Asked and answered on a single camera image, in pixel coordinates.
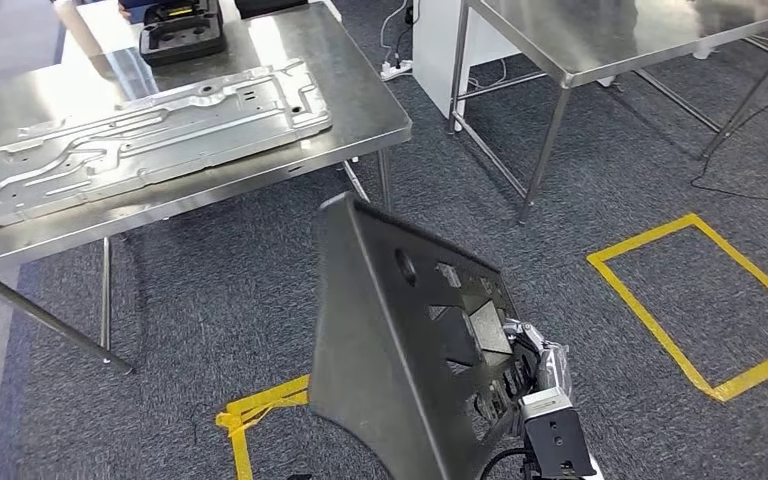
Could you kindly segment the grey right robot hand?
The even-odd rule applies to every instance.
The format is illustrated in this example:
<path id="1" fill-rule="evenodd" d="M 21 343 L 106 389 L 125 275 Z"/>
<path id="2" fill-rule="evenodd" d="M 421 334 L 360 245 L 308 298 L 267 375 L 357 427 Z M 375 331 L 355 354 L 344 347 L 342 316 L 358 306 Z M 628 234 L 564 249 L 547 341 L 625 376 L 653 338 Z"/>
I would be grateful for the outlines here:
<path id="1" fill-rule="evenodd" d="M 496 421 L 506 402 L 515 405 L 524 421 L 572 406 L 566 345 L 546 339 L 532 324 L 515 319 L 479 320 L 474 333 L 486 363 L 493 354 L 513 355 L 516 347 L 532 356 L 514 362 L 506 387 L 498 383 L 489 386 L 489 401 L 475 398 L 474 409 L 481 418 Z"/>

